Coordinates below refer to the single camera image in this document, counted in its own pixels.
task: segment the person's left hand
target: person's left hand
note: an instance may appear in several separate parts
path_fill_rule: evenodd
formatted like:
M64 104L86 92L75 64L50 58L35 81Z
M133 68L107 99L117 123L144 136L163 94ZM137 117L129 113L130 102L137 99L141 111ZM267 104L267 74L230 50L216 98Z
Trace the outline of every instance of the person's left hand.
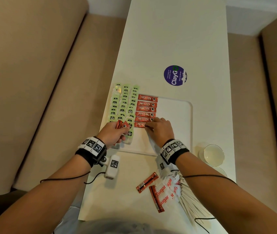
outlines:
M127 134L130 130L127 127L116 129L116 126L117 122L108 122L96 136L105 143L107 149L115 143L121 143L121 141L125 140L124 134Z

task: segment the table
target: table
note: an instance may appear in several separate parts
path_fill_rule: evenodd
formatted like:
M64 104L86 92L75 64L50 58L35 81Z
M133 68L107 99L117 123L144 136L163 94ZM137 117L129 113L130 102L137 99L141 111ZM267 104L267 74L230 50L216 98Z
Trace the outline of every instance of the table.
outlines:
M181 86L165 80L171 65L187 72ZM225 153L220 167L236 180L225 0L132 0L111 84L117 82L139 84L142 94L191 102L192 152L219 145ZM110 94L101 127L109 103ZM156 171L155 157L108 151L115 153L121 157L117 179L97 177L86 186L79 220L129 218L180 233L205 233L191 226L180 205L159 214L150 192L136 191ZM97 167L89 180L102 171ZM226 233L216 220L209 231Z

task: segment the person's left arm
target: person's left arm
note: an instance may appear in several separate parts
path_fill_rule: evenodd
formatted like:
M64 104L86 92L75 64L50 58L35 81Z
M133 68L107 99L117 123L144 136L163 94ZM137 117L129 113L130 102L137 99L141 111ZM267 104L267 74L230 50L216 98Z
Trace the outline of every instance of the person's left arm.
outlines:
M120 143L128 128L115 129L116 122L107 123L97 137L107 148ZM74 155L49 178L78 177L91 170L80 155ZM45 181L37 185L0 216L0 233L51 234L65 215L86 177L63 181Z

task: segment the hand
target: hand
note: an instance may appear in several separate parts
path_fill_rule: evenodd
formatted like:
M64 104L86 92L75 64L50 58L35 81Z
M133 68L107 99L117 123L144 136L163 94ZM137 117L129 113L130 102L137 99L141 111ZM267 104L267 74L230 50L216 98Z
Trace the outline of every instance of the hand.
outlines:
M121 143L121 141L125 140L123 134L127 134L130 130L130 128L127 127L116 129L116 126L117 122L108 122L96 136L105 143L107 149L115 143Z
M171 123L164 118L156 117L152 122L147 122L145 130L159 147L164 146L169 139L174 139Z

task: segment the wrist-mounted device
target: wrist-mounted device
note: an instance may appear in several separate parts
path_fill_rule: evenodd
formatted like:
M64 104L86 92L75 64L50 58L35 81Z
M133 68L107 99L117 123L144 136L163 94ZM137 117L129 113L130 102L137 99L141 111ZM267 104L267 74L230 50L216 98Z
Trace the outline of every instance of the wrist-mounted device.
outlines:
M94 165L99 164L106 153L107 147L103 141L97 137L89 137L78 147L75 154L81 155L92 168Z
M160 150L160 156L167 165L175 165L177 158L183 153L189 152L188 148L178 139L168 140Z

